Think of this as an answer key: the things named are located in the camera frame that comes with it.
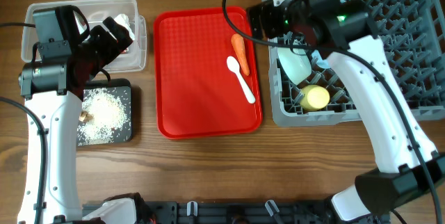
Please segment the mint green bowl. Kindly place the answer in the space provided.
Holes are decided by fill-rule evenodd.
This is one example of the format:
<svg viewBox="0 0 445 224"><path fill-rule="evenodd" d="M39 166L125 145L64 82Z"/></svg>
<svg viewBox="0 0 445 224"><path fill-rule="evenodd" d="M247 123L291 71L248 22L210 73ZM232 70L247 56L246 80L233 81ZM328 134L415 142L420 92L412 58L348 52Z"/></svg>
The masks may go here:
<svg viewBox="0 0 445 224"><path fill-rule="evenodd" d="M278 59L289 80L298 85L312 73L309 58L304 49L277 49Z"/></svg>

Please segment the light blue plate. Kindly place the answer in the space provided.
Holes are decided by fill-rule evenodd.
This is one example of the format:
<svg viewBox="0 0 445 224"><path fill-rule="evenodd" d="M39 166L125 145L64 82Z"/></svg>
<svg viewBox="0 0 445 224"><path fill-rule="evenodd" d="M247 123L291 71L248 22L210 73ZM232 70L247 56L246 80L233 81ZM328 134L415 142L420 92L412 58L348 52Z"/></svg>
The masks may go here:
<svg viewBox="0 0 445 224"><path fill-rule="evenodd" d="M319 68L322 68L322 69L330 68L329 63L322 58L322 56L318 50L313 51L311 53L311 57L312 57L312 62L315 63Z"/></svg>

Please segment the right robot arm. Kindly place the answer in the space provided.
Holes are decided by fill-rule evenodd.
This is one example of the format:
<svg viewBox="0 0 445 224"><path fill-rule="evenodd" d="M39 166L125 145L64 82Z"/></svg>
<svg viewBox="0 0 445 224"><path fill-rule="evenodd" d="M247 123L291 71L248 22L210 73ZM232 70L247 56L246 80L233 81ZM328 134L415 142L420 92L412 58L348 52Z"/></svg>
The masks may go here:
<svg viewBox="0 0 445 224"><path fill-rule="evenodd" d="M248 10L256 39L301 33L346 87L366 127L376 168L330 198L338 221L381 216L444 182L444 155L415 120L384 44L360 0L265 0Z"/></svg>

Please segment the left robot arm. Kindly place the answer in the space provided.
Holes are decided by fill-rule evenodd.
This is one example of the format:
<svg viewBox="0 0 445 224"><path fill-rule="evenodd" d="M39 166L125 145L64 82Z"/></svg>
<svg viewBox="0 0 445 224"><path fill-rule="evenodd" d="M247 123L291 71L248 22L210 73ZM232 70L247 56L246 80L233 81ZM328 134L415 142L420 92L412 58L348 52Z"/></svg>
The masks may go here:
<svg viewBox="0 0 445 224"><path fill-rule="evenodd" d="M29 146L17 222L153 223L156 216L138 193L107 198L83 215L76 186L76 139L84 88L132 39L111 17L80 30L77 20L82 17L72 5L33 13L38 39L19 76Z"/></svg>

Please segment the white tissue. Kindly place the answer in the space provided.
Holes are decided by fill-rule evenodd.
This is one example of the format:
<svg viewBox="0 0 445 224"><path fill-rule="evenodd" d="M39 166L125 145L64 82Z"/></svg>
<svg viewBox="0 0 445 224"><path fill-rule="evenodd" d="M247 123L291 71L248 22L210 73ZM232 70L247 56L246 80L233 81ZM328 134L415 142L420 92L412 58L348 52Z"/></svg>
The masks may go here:
<svg viewBox="0 0 445 224"><path fill-rule="evenodd" d="M116 23L118 23L119 25L123 26L126 30L128 30L130 38L134 41L135 35L134 35L133 29L131 28L129 17L127 15L121 13L121 14L117 15L116 17L114 17L114 20Z"/></svg>

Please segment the yellow plastic cup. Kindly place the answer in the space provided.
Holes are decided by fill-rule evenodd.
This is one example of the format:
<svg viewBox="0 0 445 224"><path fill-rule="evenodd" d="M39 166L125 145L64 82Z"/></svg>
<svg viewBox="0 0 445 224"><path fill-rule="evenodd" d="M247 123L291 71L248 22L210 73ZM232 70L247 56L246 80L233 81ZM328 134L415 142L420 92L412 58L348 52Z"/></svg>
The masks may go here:
<svg viewBox="0 0 445 224"><path fill-rule="evenodd" d="M329 92L321 86L308 85L301 91L300 105L304 110L317 111L325 108L330 102Z"/></svg>

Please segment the orange carrot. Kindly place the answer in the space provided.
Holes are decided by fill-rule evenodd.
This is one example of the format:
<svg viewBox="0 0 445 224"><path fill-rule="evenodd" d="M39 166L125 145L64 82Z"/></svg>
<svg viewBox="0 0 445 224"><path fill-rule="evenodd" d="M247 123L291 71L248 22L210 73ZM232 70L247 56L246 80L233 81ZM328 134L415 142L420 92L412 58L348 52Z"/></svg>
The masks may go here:
<svg viewBox="0 0 445 224"><path fill-rule="evenodd" d="M235 33L232 37L231 37L231 44L232 47L235 51L236 57L238 59L238 62L241 66L241 69L244 73L245 76L249 76L250 75L250 68L248 65L248 60L246 57L246 52L245 52L245 43L244 43L244 39L241 35Z"/></svg>

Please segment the white plastic spoon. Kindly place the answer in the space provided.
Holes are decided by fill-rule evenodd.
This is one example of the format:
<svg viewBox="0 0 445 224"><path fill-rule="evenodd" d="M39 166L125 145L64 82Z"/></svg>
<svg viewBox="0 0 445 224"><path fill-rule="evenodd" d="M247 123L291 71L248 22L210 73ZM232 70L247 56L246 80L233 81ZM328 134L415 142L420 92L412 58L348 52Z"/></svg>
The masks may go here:
<svg viewBox="0 0 445 224"><path fill-rule="evenodd" d="M250 90L250 87L244 80L243 76L241 75L241 67L238 63L238 61L233 56L228 56L226 60L227 68L229 71L233 72L236 75L236 78L238 79L238 82L240 83L241 89L245 95L245 98L247 99L248 103L254 104L256 102L255 96L253 95L252 91Z"/></svg>

